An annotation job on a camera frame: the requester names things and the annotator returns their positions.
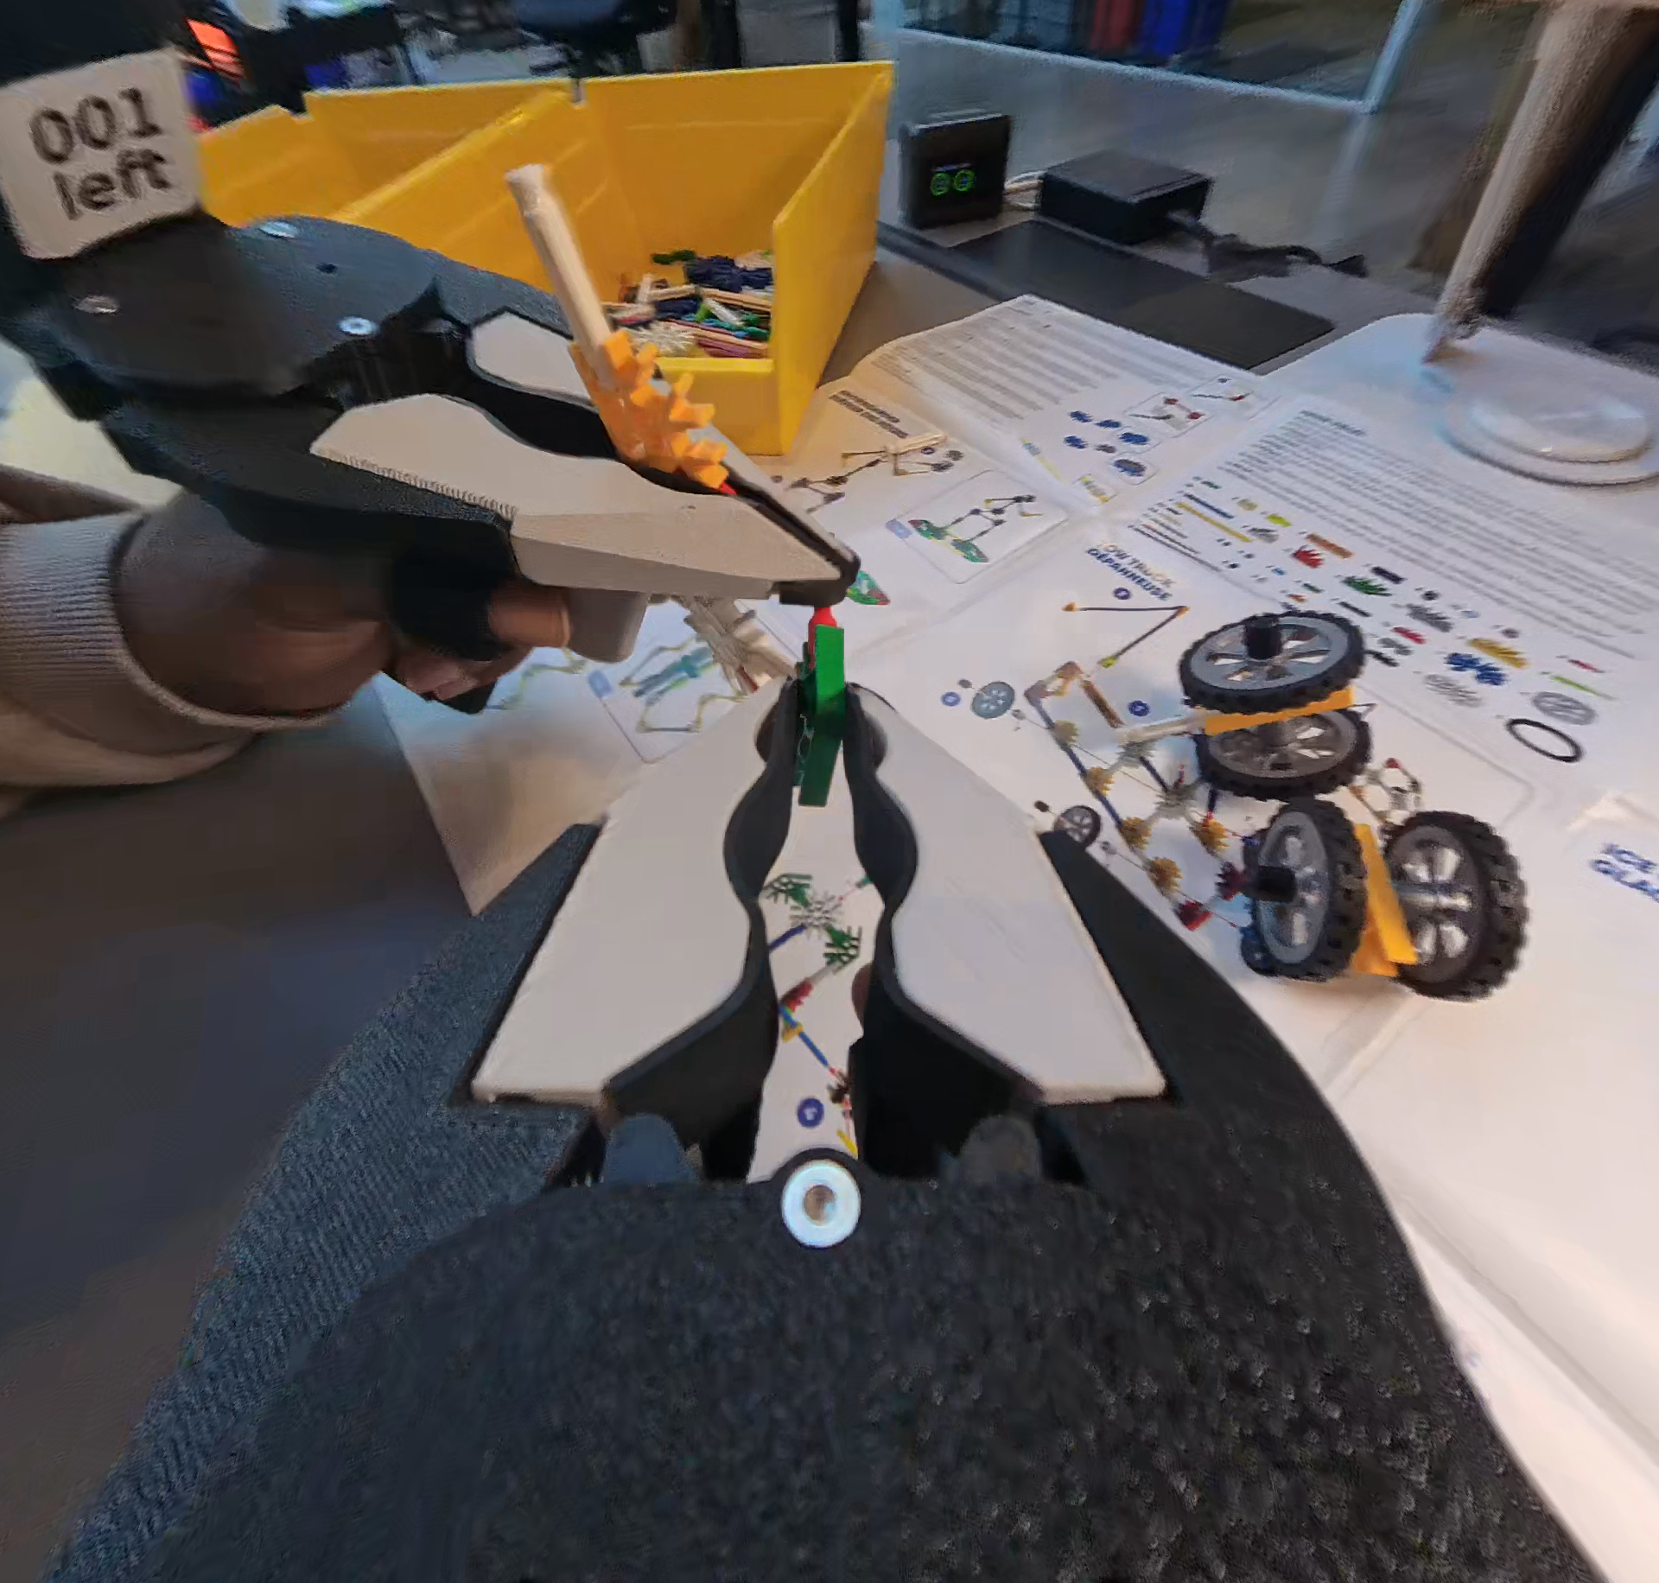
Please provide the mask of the person's left hand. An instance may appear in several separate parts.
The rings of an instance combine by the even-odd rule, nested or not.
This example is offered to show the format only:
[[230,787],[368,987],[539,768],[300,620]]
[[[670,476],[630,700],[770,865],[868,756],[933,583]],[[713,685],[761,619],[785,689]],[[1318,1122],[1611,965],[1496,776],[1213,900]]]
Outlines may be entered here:
[[111,587],[141,669],[180,700],[237,717],[331,713],[376,676],[422,700],[459,700],[570,641],[567,593],[515,582],[489,604],[505,652],[457,659],[394,626],[385,582],[380,557],[267,548],[183,496],[135,528]]

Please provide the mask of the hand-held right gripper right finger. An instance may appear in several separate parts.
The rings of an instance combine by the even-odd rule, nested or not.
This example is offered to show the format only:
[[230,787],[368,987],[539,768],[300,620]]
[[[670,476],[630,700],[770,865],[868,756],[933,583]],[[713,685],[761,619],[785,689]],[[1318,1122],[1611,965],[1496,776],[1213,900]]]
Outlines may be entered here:
[[902,1020],[1041,1105],[1161,1096],[1165,1076],[1026,815],[857,685],[842,768]]

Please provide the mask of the yellow plastic parts bin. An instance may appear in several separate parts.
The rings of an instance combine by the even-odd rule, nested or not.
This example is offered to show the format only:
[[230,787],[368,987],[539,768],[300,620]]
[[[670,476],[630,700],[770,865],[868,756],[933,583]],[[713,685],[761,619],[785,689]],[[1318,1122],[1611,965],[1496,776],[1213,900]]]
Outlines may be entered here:
[[785,454],[874,261],[891,85],[883,63],[542,83],[337,219],[548,285],[505,183],[542,167],[602,300],[672,250],[768,250],[765,356],[661,365],[726,441]]
[[196,137],[202,208],[226,224],[337,219],[522,108],[570,100],[570,82],[517,78],[311,91]]

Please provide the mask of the black device with green lights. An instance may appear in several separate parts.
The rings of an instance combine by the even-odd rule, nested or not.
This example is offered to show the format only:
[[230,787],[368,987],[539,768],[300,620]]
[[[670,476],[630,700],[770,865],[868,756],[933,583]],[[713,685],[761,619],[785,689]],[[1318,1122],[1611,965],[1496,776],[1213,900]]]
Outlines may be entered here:
[[994,220],[1004,208],[1011,117],[974,113],[902,126],[900,215],[911,230]]

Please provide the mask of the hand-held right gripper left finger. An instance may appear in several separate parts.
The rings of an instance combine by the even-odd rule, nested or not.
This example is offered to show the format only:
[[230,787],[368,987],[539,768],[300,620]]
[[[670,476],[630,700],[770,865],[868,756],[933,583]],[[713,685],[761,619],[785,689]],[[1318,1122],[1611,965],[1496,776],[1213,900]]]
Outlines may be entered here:
[[759,889],[791,828],[774,683],[611,806],[470,1080],[478,1102],[752,1107],[778,1050]]

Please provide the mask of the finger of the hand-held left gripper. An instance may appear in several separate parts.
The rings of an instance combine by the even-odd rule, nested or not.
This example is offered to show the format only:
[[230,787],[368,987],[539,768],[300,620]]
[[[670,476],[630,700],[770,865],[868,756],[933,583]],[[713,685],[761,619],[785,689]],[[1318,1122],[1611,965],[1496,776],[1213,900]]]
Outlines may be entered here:
[[470,332],[468,419],[468,493],[478,504],[646,491],[737,500],[622,461],[589,402],[570,341],[520,315],[498,313]]
[[537,583],[833,606],[859,576],[857,556],[837,537],[737,470],[739,498],[724,504],[659,491],[478,504],[468,493],[468,432],[467,402],[426,393],[343,413],[311,452],[407,493],[485,509],[505,526],[518,572]]

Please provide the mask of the black flat panel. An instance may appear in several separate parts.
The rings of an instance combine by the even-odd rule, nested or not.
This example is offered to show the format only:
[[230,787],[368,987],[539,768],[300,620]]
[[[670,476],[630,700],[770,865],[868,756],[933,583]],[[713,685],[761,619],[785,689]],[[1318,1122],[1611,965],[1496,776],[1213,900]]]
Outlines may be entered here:
[[1328,317],[1022,220],[955,245],[881,220],[878,243],[987,298],[1035,296],[1215,363],[1259,370],[1335,335]]

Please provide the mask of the white metal stand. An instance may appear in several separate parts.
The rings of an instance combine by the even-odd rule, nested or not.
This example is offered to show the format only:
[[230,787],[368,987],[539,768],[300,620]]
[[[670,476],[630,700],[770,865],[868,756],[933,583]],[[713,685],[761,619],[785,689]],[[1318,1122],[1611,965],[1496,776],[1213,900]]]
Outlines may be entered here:
[[1594,383],[1587,363],[1478,337],[1492,269],[1565,170],[1570,137],[1590,128],[1592,109],[1607,106],[1653,33],[1653,4],[1574,0],[1546,11],[1524,95],[1440,287],[1422,370],[1440,387],[1442,435],[1509,474],[1579,489],[1655,478],[1655,411]]

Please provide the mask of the white snowflake connector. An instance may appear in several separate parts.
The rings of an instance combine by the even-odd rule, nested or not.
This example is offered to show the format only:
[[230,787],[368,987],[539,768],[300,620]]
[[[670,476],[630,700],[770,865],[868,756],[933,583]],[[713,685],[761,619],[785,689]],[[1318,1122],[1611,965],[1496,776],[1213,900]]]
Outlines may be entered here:
[[754,696],[774,681],[796,676],[798,661],[733,598],[683,598],[687,624],[711,650],[735,691]]

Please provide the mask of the pile of toy pieces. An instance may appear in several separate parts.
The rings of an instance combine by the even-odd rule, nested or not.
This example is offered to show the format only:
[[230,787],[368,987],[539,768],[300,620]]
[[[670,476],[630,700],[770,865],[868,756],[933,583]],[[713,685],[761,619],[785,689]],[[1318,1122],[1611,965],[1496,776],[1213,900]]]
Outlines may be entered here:
[[774,352],[776,257],[768,248],[698,254],[672,248],[624,274],[602,304],[613,328],[659,357],[759,361]]

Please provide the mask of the green connector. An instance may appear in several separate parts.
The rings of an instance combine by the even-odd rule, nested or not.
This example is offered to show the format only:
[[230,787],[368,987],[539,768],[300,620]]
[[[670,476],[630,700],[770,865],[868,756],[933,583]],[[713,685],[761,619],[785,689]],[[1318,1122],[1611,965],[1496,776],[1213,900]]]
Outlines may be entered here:
[[824,807],[841,759],[846,724],[844,631],[820,635],[817,650],[804,644],[796,676],[798,744],[796,798],[802,807]]

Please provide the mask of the toy wheel pair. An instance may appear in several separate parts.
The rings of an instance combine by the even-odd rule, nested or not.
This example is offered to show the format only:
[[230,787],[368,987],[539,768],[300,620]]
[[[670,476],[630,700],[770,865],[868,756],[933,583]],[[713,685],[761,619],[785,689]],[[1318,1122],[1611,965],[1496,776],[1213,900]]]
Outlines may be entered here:
[[1500,991],[1528,937],[1524,876],[1505,841],[1459,811],[1376,830],[1328,800],[1279,806],[1246,843],[1241,961],[1324,985],[1391,980],[1429,1000]]
[[1237,619],[1196,639],[1176,670],[1183,711],[1116,733],[1141,757],[1191,741],[1198,780],[1255,802],[1320,798],[1368,765],[1353,709],[1365,667],[1357,626],[1324,613]]

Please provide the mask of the white printed instruction sheet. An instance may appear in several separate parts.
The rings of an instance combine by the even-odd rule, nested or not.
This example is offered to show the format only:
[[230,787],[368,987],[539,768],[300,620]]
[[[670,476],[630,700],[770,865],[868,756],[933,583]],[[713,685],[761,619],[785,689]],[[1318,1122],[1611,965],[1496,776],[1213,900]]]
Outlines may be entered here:
[[[817,391],[779,494],[863,561],[855,680],[1116,872],[1294,1050],[1355,1137],[1481,1398],[1609,1579],[1655,1579],[1655,478],[1559,487],[1463,454],[1396,315],[1272,376],[1037,298]],[[1492,996],[1265,978],[1246,843],[1287,802],[1198,780],[1200,637],[1361,630],[1383,830],[1459,811],[1520,865]]]

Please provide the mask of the black power adapter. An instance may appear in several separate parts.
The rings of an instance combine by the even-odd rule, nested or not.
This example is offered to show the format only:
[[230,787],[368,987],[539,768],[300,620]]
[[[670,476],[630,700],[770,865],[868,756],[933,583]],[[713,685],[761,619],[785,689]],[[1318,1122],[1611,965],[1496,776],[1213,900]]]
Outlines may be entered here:
[[1039,219],[1116,246],[1139,246],[1200,222],[1213,180],[1196,170],[1102,150],[1044,170]]

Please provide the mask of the white rod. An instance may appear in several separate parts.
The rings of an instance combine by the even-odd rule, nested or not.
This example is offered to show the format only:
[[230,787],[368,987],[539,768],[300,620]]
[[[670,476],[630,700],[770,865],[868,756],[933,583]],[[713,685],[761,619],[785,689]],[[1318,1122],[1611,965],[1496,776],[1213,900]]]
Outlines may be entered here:
[[548,276],[552,295],[570,322],[572,339],[602,383],[613,385],[611,319],[592,285],[570,217],[557,198],[550,174],[541,165],[524,165],[505,174],[505,185],[518,208],[520,222]]

